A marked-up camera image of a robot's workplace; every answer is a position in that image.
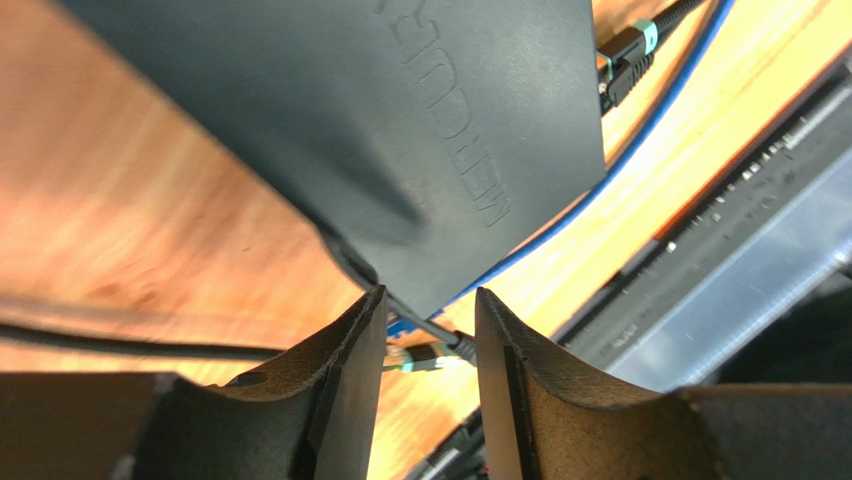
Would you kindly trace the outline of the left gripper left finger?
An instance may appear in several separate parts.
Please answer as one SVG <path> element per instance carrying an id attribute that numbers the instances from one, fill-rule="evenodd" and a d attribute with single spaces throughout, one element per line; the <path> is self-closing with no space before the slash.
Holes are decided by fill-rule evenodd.
<path id="1" fill-rule="evenodd" d="M 5 479 L 363 479 L 387 294 L 223 386 L 176 373 L 5 373 Z"/>

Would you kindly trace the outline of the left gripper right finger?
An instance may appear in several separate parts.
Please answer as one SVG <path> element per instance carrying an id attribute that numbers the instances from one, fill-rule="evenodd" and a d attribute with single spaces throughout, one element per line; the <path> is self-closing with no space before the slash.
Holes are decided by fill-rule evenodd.
<path id="1" fill-rule="evenodd" d="M 657 393 L 614 377 L 476 294 L 493 479 L 847 479 L 851 389 L 723 384 Z"/>

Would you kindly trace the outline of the black network switch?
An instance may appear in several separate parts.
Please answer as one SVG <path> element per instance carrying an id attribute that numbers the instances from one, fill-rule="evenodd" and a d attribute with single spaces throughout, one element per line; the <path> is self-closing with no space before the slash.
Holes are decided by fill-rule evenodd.
<path id="1" fill-rule="evenodd" d="M 428 317 L 605 174 L 588 1 L 70 1 Z"/>

